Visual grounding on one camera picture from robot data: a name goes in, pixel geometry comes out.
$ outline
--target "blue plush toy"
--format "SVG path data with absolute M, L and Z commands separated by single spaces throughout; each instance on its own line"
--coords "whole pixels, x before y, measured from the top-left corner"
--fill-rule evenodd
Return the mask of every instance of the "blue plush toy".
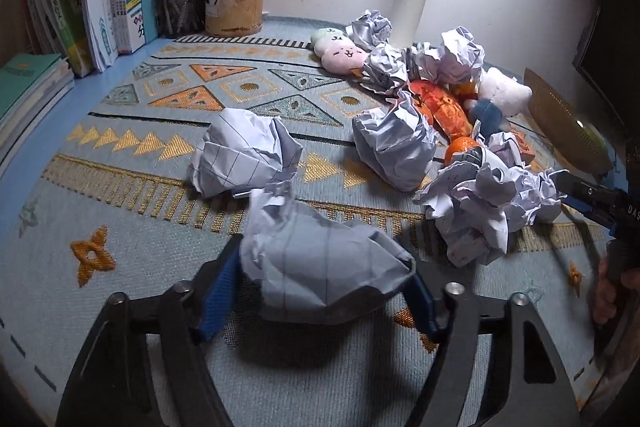
M 465 103 L 469 111 L 469 121 L 480 121 L 480 134 L 489 137 L 492 134 L 502 131 L 502 111 L 486 98 L 480 100 L 467 100 Z

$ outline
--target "orange plush toy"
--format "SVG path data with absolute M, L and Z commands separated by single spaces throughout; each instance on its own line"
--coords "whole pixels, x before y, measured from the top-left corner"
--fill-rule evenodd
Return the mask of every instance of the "orange plush toy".
M 473 127 L 466 119 L 460 104 L 449 91 L 428 80 L 409 82 L 409 90 L 429 108 L 433 118 L 442 127 L 449 140 L 453 141 L 471 134 Z

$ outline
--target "teal book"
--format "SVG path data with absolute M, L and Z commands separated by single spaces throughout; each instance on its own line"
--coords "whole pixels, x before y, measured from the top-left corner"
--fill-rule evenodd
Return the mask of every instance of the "teal book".
M 59 60 L 57 54 L 18 54 L 0 68 L 0 126 L 20 105 L 20 99 L 28 98 L 37 80 Z

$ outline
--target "blue gripper pad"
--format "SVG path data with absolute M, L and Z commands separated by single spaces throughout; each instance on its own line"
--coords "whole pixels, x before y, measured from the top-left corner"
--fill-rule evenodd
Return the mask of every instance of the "blue gripper pad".
M 433 298 L 424 286 L 422 279 L 417 275 L 411 277 L 404 284 L 402 295 L 414 318 L 415 329 L 427 336 L 438 333 Z
M 239 266 L 240 256 L 236 248 L 227 257 L 216 281 L 202 299 L 202 318 L 198 329 L 206 342 L 225 327 L 226 317 L 236 300 Z

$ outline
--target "pink plush toy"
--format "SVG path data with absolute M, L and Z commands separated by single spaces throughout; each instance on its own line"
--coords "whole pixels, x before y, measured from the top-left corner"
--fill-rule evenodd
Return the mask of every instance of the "pink plush toy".
M 350 74 L 351 70 L 360 69 L 367 58 L 366 52 L 355 44 L 334 44 L 322 55 L 322 67 L 333 74 Z

